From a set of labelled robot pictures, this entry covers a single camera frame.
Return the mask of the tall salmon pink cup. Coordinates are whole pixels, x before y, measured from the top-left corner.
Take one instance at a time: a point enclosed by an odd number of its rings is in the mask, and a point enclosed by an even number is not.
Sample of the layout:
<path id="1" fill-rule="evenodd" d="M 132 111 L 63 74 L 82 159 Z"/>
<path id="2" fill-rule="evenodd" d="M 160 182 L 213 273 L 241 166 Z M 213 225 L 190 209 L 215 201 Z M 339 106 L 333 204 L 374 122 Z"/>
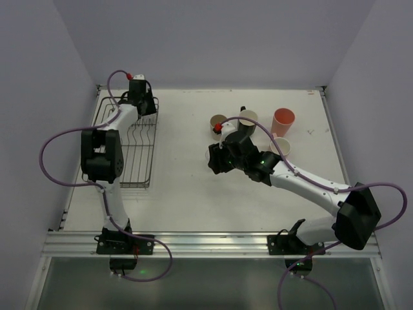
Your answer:
<path id="1" fill-rule="evenodd" d="M 279 108 L 274 112 L 271 132 L 283 137 L 295 121 L 295 114 L 288 108 Z"/>

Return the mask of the left controller box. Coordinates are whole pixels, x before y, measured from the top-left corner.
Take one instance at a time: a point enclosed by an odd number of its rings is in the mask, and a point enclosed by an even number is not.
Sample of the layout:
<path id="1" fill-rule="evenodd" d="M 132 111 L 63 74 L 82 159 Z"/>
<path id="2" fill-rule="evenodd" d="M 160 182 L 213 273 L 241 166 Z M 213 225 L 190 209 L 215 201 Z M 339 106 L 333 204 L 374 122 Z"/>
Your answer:
<path id="1" fill-rule="evenodd" d="M 129 273 L 136 268 L 136 258 L 111 258 L 109 268 L 114 273 Z"/>

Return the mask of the aluminium mounting rail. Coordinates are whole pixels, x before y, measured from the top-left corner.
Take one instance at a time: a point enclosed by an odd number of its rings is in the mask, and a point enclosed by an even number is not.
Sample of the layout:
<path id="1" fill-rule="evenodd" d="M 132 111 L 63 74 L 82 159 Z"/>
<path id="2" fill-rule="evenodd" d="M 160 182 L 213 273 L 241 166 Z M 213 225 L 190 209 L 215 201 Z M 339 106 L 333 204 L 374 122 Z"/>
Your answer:
<path id="1" fill-rule="evenodd" d="M 96 257 L 99 232 L 48 232 L 41 251 L 44 257 Z M 299 258 L 304 255 L 269 255 L 267 235 L 276 232 L 148 232 L 170 249 L 173 258 Z M 169 258 L 167 250 L 155 243 L 147 258 Z M 375 236 L 361 251 L 345 245 L 326 249 L 318 258 L 381 258 Z"/>

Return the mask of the right controller box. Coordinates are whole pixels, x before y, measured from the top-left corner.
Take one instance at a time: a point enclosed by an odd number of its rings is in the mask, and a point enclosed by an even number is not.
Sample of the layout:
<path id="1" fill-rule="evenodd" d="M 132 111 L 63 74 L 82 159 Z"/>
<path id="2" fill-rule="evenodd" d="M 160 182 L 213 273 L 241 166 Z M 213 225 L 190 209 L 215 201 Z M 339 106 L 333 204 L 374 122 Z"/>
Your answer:
<path id="1" fill-rule="evenodd" d="M 297 260 L 286 259 L 285 266 L 289 268 L 291 265 L 296 263 Z M 291 268 L 290 272 L 293 274 L 297 274 L 299 276 L 308 276 L 313 268 L 312 259 L 305 260 L 304 262 L 298 262 L 293 268 Z"/>

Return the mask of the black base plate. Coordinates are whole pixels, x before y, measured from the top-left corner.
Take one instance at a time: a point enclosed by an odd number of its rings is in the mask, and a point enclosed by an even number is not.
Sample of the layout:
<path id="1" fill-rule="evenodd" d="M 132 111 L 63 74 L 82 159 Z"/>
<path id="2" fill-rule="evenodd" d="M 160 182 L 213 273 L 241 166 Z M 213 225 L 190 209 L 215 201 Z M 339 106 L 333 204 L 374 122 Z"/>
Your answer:
<path id="1" fill-rule="evenodd" d="M 104 239 L 101 234 L 95 236 L 97 242 L 97 254 L 107 255 L 152 255 L 154 242 L 141 238 L 132 238 L 124 234 L 115 236 L 114 240 Z"/>
<path id="2" fill-rule="evenodd" d="M 324 248 L 324 243 L 315 243 L 314 245 L 305 245 L 298 237 L 287 234 L 268 235 L 267 248 L 269 255 L 272 256 L 291 256 L 303 255 L 306 256 L 315 251 Z"/>

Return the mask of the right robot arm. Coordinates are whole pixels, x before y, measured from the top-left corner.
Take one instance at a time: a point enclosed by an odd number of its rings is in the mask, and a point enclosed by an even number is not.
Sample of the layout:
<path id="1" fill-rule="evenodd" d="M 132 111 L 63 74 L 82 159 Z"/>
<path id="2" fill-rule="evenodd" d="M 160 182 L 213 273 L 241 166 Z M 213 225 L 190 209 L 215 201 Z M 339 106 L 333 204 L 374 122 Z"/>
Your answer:
<path id="1" fill-rule="evenodd" d="M 241 170 L 252 181 L 297 194 L 329 213 L 324 218 L 297 221 L 288 232 L 293 242 L 311 246 L 340 241 L 351 249 L 362 250 L 381 219 L 370 189 L 362 184 L 351 189 L 333 183 L 328 191 L 328 180 L 313 174 L 299 177 L 296 167 L 288 167 L 278 154 L 258 150 L 240 131 L 230 133 L 222 143 L 209 145 L 208 153 L 208 167 L 214 174 Z"/>

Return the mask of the beige cup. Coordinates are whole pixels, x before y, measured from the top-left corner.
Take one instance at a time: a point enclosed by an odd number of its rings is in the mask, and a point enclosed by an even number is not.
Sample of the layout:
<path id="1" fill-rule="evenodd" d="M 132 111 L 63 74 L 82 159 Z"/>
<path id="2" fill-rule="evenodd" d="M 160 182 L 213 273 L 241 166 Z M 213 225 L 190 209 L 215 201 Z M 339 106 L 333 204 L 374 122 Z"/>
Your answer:
<path id="1" fill-rule="evenodd" d="M 226 116 L 222 115 L 222 114 L 216 114 L 213 115 L 210 118 L 210 129 L 212 131 L 213 134 L 218 135 L 221 134 L 222 131 L 222 123 L 227 119 Z"/>

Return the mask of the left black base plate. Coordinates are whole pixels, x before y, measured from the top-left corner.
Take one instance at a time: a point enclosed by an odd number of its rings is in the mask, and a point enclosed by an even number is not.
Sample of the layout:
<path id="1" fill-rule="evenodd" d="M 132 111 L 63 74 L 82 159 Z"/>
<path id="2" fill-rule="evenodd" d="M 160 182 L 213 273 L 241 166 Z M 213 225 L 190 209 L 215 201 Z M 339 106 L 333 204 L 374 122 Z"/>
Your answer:
<path id="1" fill-rule="evenodd" d="M 97 254 L 107 255 L 152 255 L 154 242 L 141 238 L 132 238 L 124 234 L 115 236 L 114 240 L 104 239 L 101 234 L 95 236 L 97 242 Z"/>

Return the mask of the controller box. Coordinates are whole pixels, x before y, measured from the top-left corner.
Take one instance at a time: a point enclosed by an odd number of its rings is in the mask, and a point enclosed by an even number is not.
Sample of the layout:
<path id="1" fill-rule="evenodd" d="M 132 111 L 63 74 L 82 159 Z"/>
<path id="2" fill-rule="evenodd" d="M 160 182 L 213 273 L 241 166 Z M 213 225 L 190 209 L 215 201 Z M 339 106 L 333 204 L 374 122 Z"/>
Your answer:
<path id="1" fill-rule="evenodd" d="M 296 263 L 297 260 L 286 259 L 285 266 L 289 268 L 291 265 Z M 290 272 L 293 274 L 297 274 L 299 276 L 308 276 L 313 268 L 312 259 L 305 260 L 304 262 L 298 262 L 293 268 L 291 268 Z"/>
<path id="2" fill-rule="evenodd" d="M 109 268 L 114 273 L 129 273 L 136 268 L 136 258 L 111 258 Z"/>

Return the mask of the pink mug with handle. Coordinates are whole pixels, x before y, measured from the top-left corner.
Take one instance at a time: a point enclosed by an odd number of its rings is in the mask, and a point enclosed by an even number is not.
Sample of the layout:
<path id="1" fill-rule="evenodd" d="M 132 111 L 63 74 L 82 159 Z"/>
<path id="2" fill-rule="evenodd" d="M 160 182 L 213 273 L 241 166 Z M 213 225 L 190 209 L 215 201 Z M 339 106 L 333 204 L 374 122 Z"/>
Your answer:
<path id="1" fill-rule="evenodd" d="M 278 145 L 278 148 L 281 150 L 282 154 L 287 157 L 290 152 L 291 152 L 291 144 L 289 142 L 289 140 L 283 138 L 283 137 L 279 137 L 277 134 L 273 133 L 273 139 L 275 140 L 275 142 Z M 269 150 L 271 152 L 273 152 L 274 154 L 279 154 L 277 147 L 273 144 L 273 142 L 270 142 L 269 145 Z"/>

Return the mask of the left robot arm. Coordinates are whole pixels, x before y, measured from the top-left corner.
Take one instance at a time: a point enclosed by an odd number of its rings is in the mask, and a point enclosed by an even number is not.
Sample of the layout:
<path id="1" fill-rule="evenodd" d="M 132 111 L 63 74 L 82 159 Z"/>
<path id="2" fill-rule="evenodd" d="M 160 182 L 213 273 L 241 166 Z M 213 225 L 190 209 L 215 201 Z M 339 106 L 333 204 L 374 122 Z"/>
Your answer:
<path id="1" fill-rule="evenodd" d="M 114 100 L 114 111 L 102 123 L 81 131 L 81 170 L 89 183 L 101 193 L 107 231 L 130 232 L 130 219 L 121 195 L 125 167 L 122 142 L 130 127 L 141 118 L 157 112 L 152 87 L 144 75 L 127 75 L 125 99 Z"/>

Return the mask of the black mug cream inside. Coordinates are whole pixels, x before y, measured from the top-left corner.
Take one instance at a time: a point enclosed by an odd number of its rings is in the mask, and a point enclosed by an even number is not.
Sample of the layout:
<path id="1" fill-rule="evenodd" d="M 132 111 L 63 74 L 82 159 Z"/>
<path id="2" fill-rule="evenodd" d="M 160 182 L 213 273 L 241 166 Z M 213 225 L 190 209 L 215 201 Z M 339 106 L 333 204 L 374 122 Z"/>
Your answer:
<path id="1" fill-rule="evenodd" d="M 246 106 L 242 106 L 240 108 L 239 117 L 241 117 L 241 119 L 238 119 L 237 121 L 238 131 L 245 133 L 247 136 L 253 135 L 256 129 L 256 124 L 251 122 L 250 119 L 257 122 L 257 114 L 253 110 L 248 110 Z"/>

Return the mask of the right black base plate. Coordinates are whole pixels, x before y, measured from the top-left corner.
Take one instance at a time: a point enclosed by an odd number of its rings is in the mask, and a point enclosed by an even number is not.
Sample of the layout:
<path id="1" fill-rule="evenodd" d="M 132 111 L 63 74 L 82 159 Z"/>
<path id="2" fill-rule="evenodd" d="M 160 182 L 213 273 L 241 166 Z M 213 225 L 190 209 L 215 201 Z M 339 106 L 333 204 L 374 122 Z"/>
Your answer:
<path id="1" fill-rule="evenodd" d="M 267 248 L 269 255 L 272 256 L 291 256 L 303 255 L 306 256 L 315 251 L 324 248 L 324 243 L 315 243 L 314 245 L 305 245 L 298 237 L 287 234 L 268 235 Z"/>

